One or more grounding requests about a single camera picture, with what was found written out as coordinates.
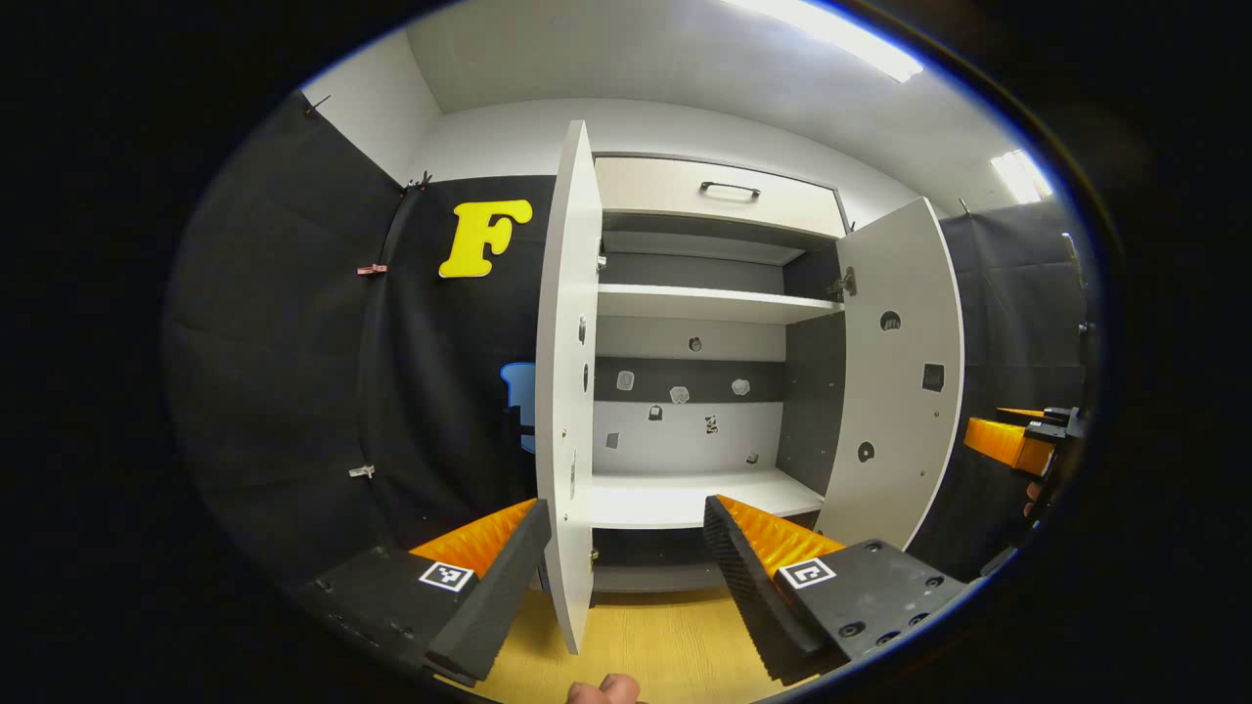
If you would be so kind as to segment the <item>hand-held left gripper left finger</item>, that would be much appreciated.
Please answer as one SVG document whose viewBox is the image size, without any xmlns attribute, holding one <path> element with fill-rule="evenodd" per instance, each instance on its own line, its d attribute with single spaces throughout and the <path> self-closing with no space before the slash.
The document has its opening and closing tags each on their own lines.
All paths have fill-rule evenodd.
<svg viewBox="0 0 1252 704">
<path fill-rule="evenodd" d="M 545 560 L 548 504 L 530 499 L 419 547 L 371 547 L 298 589 L 332 633 L 407 676 L 486 679 Z"/>
</svg>

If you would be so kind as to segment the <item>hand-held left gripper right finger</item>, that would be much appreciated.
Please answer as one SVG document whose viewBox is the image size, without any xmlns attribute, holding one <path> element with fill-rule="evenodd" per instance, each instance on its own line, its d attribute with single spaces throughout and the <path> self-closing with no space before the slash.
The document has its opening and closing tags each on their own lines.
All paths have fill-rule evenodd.
<svg viewBox="0 0 1252 704">
<path fill-rule="evenodd" d="M 766 673 L 782 685 L 895 646 L 978 585 L 884 540 L 844 545 L 724 495 L 705 500 L 702 536 Z"/>
</svg>

